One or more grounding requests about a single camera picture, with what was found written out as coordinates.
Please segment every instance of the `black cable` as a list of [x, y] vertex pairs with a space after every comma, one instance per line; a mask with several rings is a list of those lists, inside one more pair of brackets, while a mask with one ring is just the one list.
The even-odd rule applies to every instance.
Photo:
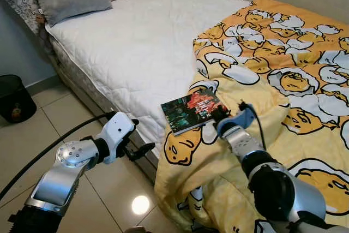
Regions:
[[264, 149], [265, 151], [267, 151], [266, 142], [264, 141], [264, 134], [263, 134], [263, 129], [262, 129], [261, 121], [260, 121], [260, 119], [258, 118], [258, 115], [257, 115], [255, 109], [254, 109], [252, 106], [250, 106], [249, 104], [247, 104], [247, 103], [245, 103], [245, 102], [243, 102], [243, 101], [242, 101], [241, 104], [239, 105], [240, 110], [243, 110], [243, 109], [245, 109], [246, 107], [248, 107], [248, 108], [252, 111], [253, 115], [255, 116], [255, 118], [256, 118], [257, 121], [258, 121], [258, 125], [259, 125], [259, 127], [260, 127], [261, 138], [262, 138], [263, 149]]
[[21, 169], [20, 172], [6, 185], [6, 187], [1, 191], [0, 193], [0, 200], [6, 195], [6, 193], [10, 190], [10, 188], [19, 180], [19, 178], [32, 166], [34, 165], [40, 158], [42, 158], [48, 151], [53, 149], [55, 146], [58, 145], [63, 139], [77, 131], [78, 129], [82, 128], [83, 126], [86, 126], [87, 124], [90, 124], [93, 121], [96, 121], [100, 118], [106, 117], [108, 120], [112, 118], [112, 116], [115, 115], [115, 112], [109, 112], [102, 114], [97, 117], [93, 117], [90, 120], [87, 120], [79, 125], [77, 125], [75, 128], [69, 130], [67, 133], [65, 133], [63, 136], [61, 136], [59, 139], [57, 139], [55, 142], [53, 142], [51, 145], [49, 145], [47, 148], [45, 148], [41, 153], [39, 153], [35, 158], [33, 158], [23, 169]]

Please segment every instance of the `bed frame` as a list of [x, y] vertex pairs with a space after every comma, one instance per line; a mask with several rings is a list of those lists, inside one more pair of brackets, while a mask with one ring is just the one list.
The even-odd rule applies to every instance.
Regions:
[[[69, 72], [70, 70], [67, 69], [69, 67], [65, 67], [64, 63], [62, 63], [62, 61], [64, 60], [64, 56], [66, 56], [67, 58], [68, 55], [53, 38], [50, 38], [50, 42], [52, 43], [53, 49], [56, 53], [55, 56], [50, 56], [50, 60], [57, 72], [57, 75], [63, 81], [63, 83], [67, 85], [76, 94], [76, 96], [85, 104], [85, 106], [89, 108], [92, 114], [94, 114], [95, 116], [101, 115], [106, 111], [109, 111], [109, 109], [118, 111], [117, 109], [115, 109], [115, 106], [112, 105], [112, 103], [109, 100], [107, 100], [102, 94], [100, 94], [97, 91], [97, 89], [93, 91], [94, 97], [96, 97], [96, 95], [103, 97], [103, 103], [100, 100], [94, 99], [91, 97], [91, 95], [89, 95], [90, 92], [86, 90], [86, 85], [84, 85], [83, 83], [79, 85], [77, 81], [73, 80], [76, 78], [76, 76], [73, 76], [73, 74]], [[105, 124], [107, 122], [104, 118], [100, 121], [102, 124]], [[132, 135], [130, 136], [130, 140], [131, 141], [128, 144], [128, 146], [134, 151], [138, 150], [140, 146], [145, 144], [145, 142], [142, 140], [142, 138], [139, 136], [137, 132], [132, 133]], [[154, 184], [158, 167], [158, 159], [154, 155], [154, 153], [151, 151], [148, 152], [145, 157], [136, 160], [135, 164]]]

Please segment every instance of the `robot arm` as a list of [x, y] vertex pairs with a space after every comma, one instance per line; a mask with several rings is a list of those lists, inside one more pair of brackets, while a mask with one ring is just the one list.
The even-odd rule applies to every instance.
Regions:
[[11, 216], [12, 233], [56, 232], [79, 184], [79, 178], [96, 164], [111, 164], [125, 154], [136, 160], [154, 148], [145, 144], [138, 152], [127, 149], [128, 136], [135, 130], [137, 120], [125, 113], [116, 113], [103, 127], [96, 139], [87, 137], [61, 145], [52, 168], [46, 172], [28, 197], [22, 211]]
[[240, 105], [235, 117], [215, 116], [219, 136], [231, 146], [249, 180], [255, 206], [276, 232], [338, 232], [349, 229], [328, 225], [320, 191], [280, 164], [246, 130], [255, 118], [251, 105]]

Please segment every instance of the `tile floor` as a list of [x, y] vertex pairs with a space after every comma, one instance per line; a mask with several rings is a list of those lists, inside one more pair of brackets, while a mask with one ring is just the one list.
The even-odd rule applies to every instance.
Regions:
[[[8, 124], [0, 118], [0, 188], [34, 156], [92, 114], [63, 85], [45, 90], [33, 97], [38, 106], [35, 115], [19, 124]], [[94, 122], [69, 136], [65, 141], [94, 135], [101, 124]], [[52, 166], [56, 150], [39, 160], [0, 201], [0, 232], [8, 232], [11, 214], [23, 203], [40, 176]], [[137, 196], [146, 196], [150, 205], [146, 213], [136, 215], [131, 208]], [[153, 233], [181, 232], [161, 212], [153, 186], [143, 173], [125, 158], [111, 165], [99, 164], [80, 179], [79, 189], [63, 218], [58, 232], [120, 233], [144, 225]]]

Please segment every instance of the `quilted mattress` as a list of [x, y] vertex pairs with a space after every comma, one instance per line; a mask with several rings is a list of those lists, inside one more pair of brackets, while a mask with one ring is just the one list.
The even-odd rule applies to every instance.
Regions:
[[160, 104], [186, 95], [195, 75], [192, 40], [250, 2], [116, 0], [113, 9], [66, 19], [47, 31], [116, 109], [140, 121], [158, 157], [166, 120]]

